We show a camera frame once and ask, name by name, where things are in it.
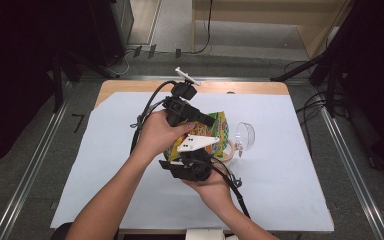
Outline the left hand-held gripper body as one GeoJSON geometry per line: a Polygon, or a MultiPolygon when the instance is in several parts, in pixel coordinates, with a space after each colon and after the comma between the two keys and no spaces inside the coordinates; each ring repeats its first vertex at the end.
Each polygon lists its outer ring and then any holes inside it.
{"type": "Polygon", "coordinates": [[[170,126],[177,126],[182,121],[201,121],[201,112],[188,103],[196,94],[194,85],[201,83],[183,72],[179,67],[175,72],[184,78],[183,82],[175,82],[171,90],[171,96],[163,100],[163,107],[167,111],[167,122],[170,126]]]}

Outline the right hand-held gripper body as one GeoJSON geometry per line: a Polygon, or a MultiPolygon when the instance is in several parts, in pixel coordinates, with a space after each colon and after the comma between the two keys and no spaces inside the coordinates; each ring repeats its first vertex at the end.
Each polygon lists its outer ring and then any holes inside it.
{"type": "Polygon", "coordinates": [[[169,163],[174,178],[205,181],[211,174],[212,155],[206,148],[218,143],[218,137],[191,135],[176,147],[178,157],[169,163]]]}

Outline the yellow green spouted pouch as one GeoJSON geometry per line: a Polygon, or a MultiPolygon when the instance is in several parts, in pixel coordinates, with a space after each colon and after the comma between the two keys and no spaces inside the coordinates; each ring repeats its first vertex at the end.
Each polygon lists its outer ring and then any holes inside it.
{"type": "Polygon", "coordinates": [[[169,149],[163,152],[163,155],[167,161],[173,161],[179,157],[177,147],[186,139],[189,134],[206,137],[218,137],[219,142],[206,146],[205,150],[223,162],[229,161],[231,159],[231,157],[227,154],[229,126],[225,113],[214,112],[210,113],[209,116],[215,119],[214,124],[212,126],[206,126],[197,122],[194,129],[179,137],[169,149]]]}

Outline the person's right hand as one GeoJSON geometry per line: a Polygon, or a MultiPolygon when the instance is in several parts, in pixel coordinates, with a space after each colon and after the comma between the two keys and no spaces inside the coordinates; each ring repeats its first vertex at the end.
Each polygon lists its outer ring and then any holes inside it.
{"type": "Polygon", "coordinates": [[[215,171],[205,181],[183,180],[183,183],[195,190],[203,203],[218,216],[236,209],[230,188],[223,177],[215,171]]]}

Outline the person's left hand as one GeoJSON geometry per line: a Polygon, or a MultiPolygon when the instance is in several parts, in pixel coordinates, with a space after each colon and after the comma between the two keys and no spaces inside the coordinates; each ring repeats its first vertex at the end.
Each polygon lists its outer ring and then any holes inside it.
{"type": "Polygon", "coordinates": [[[166,115],[165,110],[153,112],[143,125],[133,153],[146,162],[166,151],[178,138],[195,127],[191,122],[172,127],[167,122],[166,115]]]}

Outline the white table cover sheet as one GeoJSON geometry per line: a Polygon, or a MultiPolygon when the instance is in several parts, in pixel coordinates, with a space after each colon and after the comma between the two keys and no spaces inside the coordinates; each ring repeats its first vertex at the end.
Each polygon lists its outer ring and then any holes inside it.
{"type": "MultiPolygon", "coordinates": [[[[73,221],[125,162],[132,125],[150,96],[148,92],[116,92],[91,112],[52,227],[73,221]]],[[[241,122],[254,127],[254,145],[230,164],[242,181],[239,191],[254,222],[268,231],[333,231],[289,96],[199,93],[191,104],[203,113],[224,112],[231,131],[241,122]]],[[[126,230],[186,230],[222,228],[223,224],[195,191],[154,160],[121,226],[126,230]]]]}

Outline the black metal stand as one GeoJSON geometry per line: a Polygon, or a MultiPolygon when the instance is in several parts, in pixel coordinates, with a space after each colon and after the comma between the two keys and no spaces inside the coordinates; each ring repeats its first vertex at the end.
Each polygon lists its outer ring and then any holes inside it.
{"type": "Polygon", "coordinates": [[[83,66],[86,66],[95,73],[114,79],[119,77],[118,73],[110,70],[109,68],[101,67],[97,64],[94,64],[92,61],[86,59],[85,57],[75,53],[71,50],[66,50],[59,48],[55,51],[55,54],[52,58],[52,79],[54,85],[54,110],[56,113],[63,104],[63,87],[62,87],[62,73],[68,78],[69,82],[79,82],[81,78],[81,73],[77,64],[80,63],[83,66]]]}
{"type": "Polygon", "coordinates": [[[310,75],[309,81],[312,86],[319,86],[325,78],[328,78],[327,95],[326,95],[326,108],[330,114],[333,114],[334,107],[334,91],[336,81],[339,77],[339,57],[340,48],[343,43],[343,36],[338,32],[332,39],[329,46],[318,56],[312,60],[293,68],[286,73],[272,77],[273,82],[285,82],[286,80],[298,75],[299,73],[316,66],[315,70],[310,75]]]}

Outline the black cabinet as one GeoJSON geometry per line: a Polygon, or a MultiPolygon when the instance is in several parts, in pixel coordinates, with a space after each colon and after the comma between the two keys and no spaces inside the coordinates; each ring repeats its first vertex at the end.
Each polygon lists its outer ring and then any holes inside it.
{"type": "Polygon", "coordinates": [[[134,24],[130,0],[89,0],[97,31],[100,63],[111,66],[125,56],[134,24]]]}

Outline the wooden shelf unit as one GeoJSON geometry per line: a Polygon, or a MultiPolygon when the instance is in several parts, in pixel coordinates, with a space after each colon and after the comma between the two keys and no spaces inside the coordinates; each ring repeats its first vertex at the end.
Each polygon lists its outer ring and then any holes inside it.
{"type": "Polygon", "coordinates": [[[191,0],[192,49],[195,21],[295,25],[310,59],[320,54],[332,30],[340,26],[352,0],[191,0]]]}

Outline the dark round object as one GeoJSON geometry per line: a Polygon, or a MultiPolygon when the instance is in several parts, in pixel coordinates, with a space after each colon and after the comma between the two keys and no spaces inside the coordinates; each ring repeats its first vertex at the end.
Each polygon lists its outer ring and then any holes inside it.
{"type": "Polygon", "coordinates": [[[71,226],[71,222],[62,224],[53,232],[50,240],[65,240],[71,226]]]}

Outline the black curtain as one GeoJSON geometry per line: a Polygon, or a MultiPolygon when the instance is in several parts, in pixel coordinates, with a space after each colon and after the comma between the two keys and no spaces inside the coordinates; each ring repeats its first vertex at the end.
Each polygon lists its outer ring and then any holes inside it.
{"type": "Polygon", "coordinates": [[[0,0],[0,159],[56,91],[56,20],[43,0],[0,0]]]}
{"type": "Polygon", "coordinates": [[[370,165],[384,170],[384,0],[353,0],[337,40],[349,119],[370,165]]]}

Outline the metal floor rail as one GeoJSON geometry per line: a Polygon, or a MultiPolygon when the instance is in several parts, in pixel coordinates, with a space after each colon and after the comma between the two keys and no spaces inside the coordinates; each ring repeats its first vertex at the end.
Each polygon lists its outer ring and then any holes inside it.
{"type": "Polygon", "coordinates": [[[64,85],[62,104],[56,110],[56,112],[52,114],[45,132],[42,134],[41,139],[33,153],[33,156],[31,157],[26,170],[0,220],[0,240],[8,240],[9,238],[14,224],[17,221],[23,206],[25,205],[27,197],[39,173],[48,149],[65,115],[68,103],[76,86],[76,83],[70,82],[67,82],[64,85]]]}
{"type": "MultiPolygon", "coordinates": [[[[270,78],[263,78],[263,77],[211,77],[211,76],[197,76],[193,77],[197,81],[218,81],[218,82],[271,82],[270,78]]],[[[81,80],[83,81],[106,81],[106,80],[117,80],[117,81],[123,81],[123,80],[139,80],[139,81],[180,81],[183,80],[180,76],[147,76],[147,75],[127,75],[127,76],[121,76],[121,77],[102,77],[102,76],[86,76],[82,77],[81,80]]],[[[304,84],[309,83],[308,78],[290,78],[284,81],[284,83],[287,84],[304,84]]]]}
{"type": "Polygon", "coordinates": [[[372,233],[376,240],[384,240],[384,219],[381,211],[354,161],[337,121],[326,107],[321,110],[321,113],[372,233]]]}

